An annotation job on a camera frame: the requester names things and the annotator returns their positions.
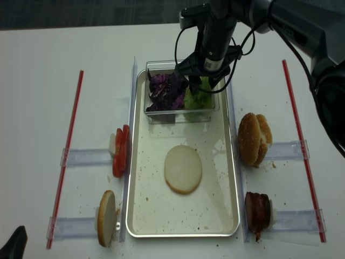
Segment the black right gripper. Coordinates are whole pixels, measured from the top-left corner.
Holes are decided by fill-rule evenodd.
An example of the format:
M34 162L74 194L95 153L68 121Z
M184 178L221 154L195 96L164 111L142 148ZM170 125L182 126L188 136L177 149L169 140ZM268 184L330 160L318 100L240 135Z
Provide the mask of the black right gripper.
M230 41L237 19L215 16L180 17L181 29L198 28L195 50L185 60L175 65L179 77L188 77L191 94L198 93L201 79L208 77L211 88L230 73L230 64L241 55L239 46Z

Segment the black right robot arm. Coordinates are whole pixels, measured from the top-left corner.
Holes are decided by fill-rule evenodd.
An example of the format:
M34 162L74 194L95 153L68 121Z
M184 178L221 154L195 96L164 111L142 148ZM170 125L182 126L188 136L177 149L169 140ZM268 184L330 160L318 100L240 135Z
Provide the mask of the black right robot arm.
M329 137L344 144L344 15L300 1L209 1L180 13L182 30L197 27L194 52L176 65L182 77L206 76L218 83L240 59L231 46L237 23L252 32L276 31L311 59L309 88Z

